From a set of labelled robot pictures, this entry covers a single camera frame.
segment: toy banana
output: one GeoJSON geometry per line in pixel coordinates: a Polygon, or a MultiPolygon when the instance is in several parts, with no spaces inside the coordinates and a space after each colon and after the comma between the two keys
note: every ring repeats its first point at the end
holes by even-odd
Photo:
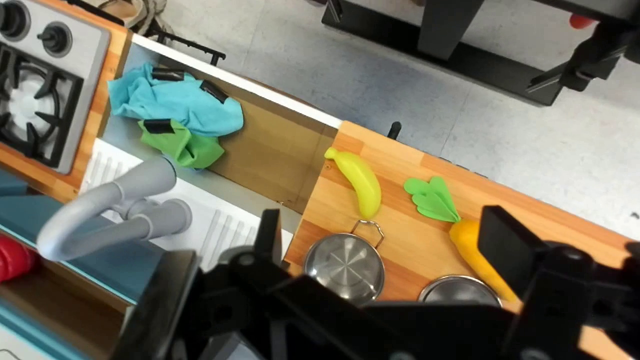
{"type": "Polygon", "coordinates": [[[379,183],[372,168],[359,156],[335,149],[328,149],[324,159],[334,161],[342,176],[353,187],[359,218],[372,220],[382,205],[379,183]]]}

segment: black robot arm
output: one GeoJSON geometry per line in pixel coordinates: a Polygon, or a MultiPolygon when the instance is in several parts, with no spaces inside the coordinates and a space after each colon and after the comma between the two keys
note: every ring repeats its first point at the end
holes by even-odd
{"type": "Polygon", "coordinates": [[[215,359],[215,339],[235,333],[262,359],[574,360],[591,359],[578,349],[584,324],[640,355],[632,343],[640,334],[637,272],[542,243],[496,206],[483,209],[480,249],[523,301],[517,317],[416,303],[356,309],[307,277],[292,279],[278,264],[278,234],[278,211],[266,211],[253,250],[207,274],[193,252],[168,252],[113,359],[215,359]]]}

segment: red object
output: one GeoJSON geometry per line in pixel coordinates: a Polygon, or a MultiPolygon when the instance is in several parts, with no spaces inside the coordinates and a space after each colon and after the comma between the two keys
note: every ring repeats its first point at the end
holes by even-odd
{"type": "Polygon", "coordinates": [[[571,24],[571,29],[587,29],[589,24],[593,24],[595,20],[591,18],[586,18],[586,16],[578,16],[578,15],[571,15],[571,18],[567,20],[567,24],[571,24]]]}
{"type": "Polygon", "coordinates": [[[0,234],[0,283],[8,283],[31,271],[33,252],[0,234]]]}

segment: tile floor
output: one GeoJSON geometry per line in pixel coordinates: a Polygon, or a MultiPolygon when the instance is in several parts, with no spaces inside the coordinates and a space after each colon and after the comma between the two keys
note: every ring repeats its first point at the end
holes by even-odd
{"type": "MultiPolygon", "coordinates": [[[[358,0],[420,23],[409,0],[358,0]]],[[[168,3],[164,20],[223,50],[220,68],[385,133],[605,229],[640,238],[640,66],[534,108],[320,24],[306,0],[168,3]]],[[[466,40],[528,65],[565,60],[587,33],[531,0],[488,0],[466,40]]]]}

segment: metal pot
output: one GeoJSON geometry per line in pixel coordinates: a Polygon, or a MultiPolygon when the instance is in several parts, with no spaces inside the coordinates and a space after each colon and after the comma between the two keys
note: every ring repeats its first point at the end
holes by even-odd
{"type": "Polygon", "coordinates": [[[499,307],[499,298],[477,279],[441,277],[420,292],[425,305],[485,305],[499,307]]]}
{"type": "Polygon", "coordinates": [[[306,257],[303,272],[351,305],[368,305],[383,289],[383,267],[378,254],[382,241],[383,234],[376,222],[358,220],[351,233],[322,238],[306,257]],[[378,231],[376,246],[353,234],[359,224],[378,231]]]}

